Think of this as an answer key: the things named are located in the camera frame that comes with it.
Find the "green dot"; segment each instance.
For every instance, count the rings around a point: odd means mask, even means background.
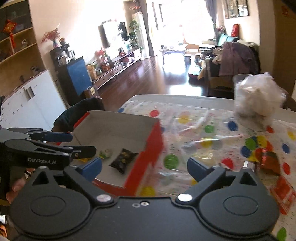
[[[286,237],[287,237],[287,231],[285,228],[281,228],[278,231],[278,234],[276,236],[276,238],[278,239],[278,241],[286,241]]]
[[[176,169],[179,165],[179,159],[177,156],[169,154],[164,158],[163,165],[166,169]]]
[[[246,139],[246,147],[250,150],[255,150],[256,149],[256,142],[252,138]]]
[[[206,133],[212,133],[213,131],[214,131],[214,126],[212,126],[212,125],[205,126]]]

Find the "green plant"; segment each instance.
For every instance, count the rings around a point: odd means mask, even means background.
[[[130,34],[128,35],[128,38],[130,39],[130,46],[132,48],[138,47],[138,36],[137,31],[139,30],[139,23],[136,20],[132,20],[129,28],[131,30]]]

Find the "white plastic bag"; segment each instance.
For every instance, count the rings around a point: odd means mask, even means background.
[[[236,85],[234,111],[243,125],[262,130],[286,99],[285,91],[268,74],[248,76]]]

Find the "black snack package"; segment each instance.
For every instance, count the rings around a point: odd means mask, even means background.
[[[127,165],[134,160],[136,155],[138,155],[138,153],[122,149],[118,157],[109,166],[116,168],[119,172],[124,174]]]

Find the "drawer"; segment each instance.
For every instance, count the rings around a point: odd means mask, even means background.
[[[121,70],[122,70],[122,66],[121,65],[115,67],[114,69],[112,69],[113,75],[117,74]]]
[[[94,86],[98,89],[100,88],[104,83],[106,83],[112,76],[112,73],[107,73],[103,77],[99,78],[95,81]]]
[[[137,49],[134,53],[136,61],[141,59],[141,50]]]

